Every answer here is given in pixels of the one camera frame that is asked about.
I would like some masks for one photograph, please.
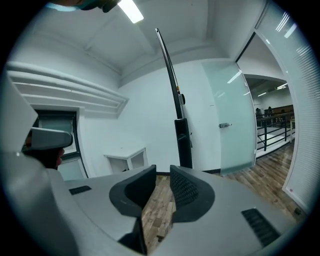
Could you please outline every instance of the white wall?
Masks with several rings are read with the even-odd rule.
[[[10,61],[34,64],[117,90],[120,76],[82,51],[41,35],[29,35],[17,43]]]
[[[246,46],[265,4],[265,0],[214,1],[214,39],[232,60]]]
[[[81,51],[45,37],[25,38],[17,45],[9,60],[59,71],[118,91],[120,79],[118,74]],[[115,142],[120,144],[122,140],[132,140],[130,136],[118,135],[119,129],[115,128],[117,120],[107,119],[103,114],[97,116],[96,113],[88,113],[81,106],[67,107],[58,102],[46,105],[44,102],[43,109],[80,112],[78,139],[84,167],[89,177],[112,174],[103,156],[104,151]]]
[[[253,37],[237,64],[245,75],[286,80],[275,57],[257,35]]]
[[[272,92],[268,92],[267,94],[262,95],[259,98],[261,98],[261,107],[257,106],[256,108],[262,108],[264,110],[266,110],[268,107],[274,109],[293,104],[288,88],[281,90],[273,90]]]
[[[185,95],[185,112],[192,132],[193,168],[221,167],[220,132],[214,98],[201,61],[177,64],[174,71]],[[158,172],[169,172],[179,165],[174,120],[177,118],[167,69],[142,76],[119,89],[130,98],[118,121],[120,126],[145,143],[150,165]]]
[[[129,145],[143,147],[143,142],[126,129],[126,123],[117,119],[106,119],[103,116],[86,113],[84,125],[85,134],[82,140],[86,144],[85,157],[89,161],[88,168],[96,177],[113,174],[104,156],[110,151]]]

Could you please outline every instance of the glass partition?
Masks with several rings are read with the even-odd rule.
[[[202,66],[218,113],[221,174],[251,167],[256,159],[257,124],[246,79],[232,61],[208,61]]]

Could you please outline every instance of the small white table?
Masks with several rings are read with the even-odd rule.
[[[103,155],[114,174],[148,165],[145,147],[116,147]]]

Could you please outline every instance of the metal rod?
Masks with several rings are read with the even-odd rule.
[[[287,117],[286,116],[284,116],[284,125],[285,125],[285,127],[284,127],[284,141],[286,142],[287,141]]]
[[[267,126],[264,125],[264,151],[267,151]]]
[[[169,79],[170,79],[170,83],[171,83],[172,95],[173,95],[173,100],[174,100],[174,105],[175,105],[176,117],[177,117],[177,119],[182,119],[183,115],[182,115],[181,105],[180,105],[178,91],[177,91],[177,79],[175,76],[175,71],[172,66],[166,45],[162,39],[160,31],[158,28],[156,28],[155,31],[156,31],[156,35],[158,36],[159,43],[160,43],[160,46],[162,49],[166,69],[168,70],[168,75],[169,75]]]

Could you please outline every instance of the wood parquet floor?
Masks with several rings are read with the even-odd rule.
[[[294,144],[258,159],[255,166],[224,175],[226,179],[240,182],[297,222],[305,218],[303,210],[284,192]],[[172,213],[176,211],[170,176],[157,176],[155,189],[142,212],[144,239],[150,255],[171,229]]]

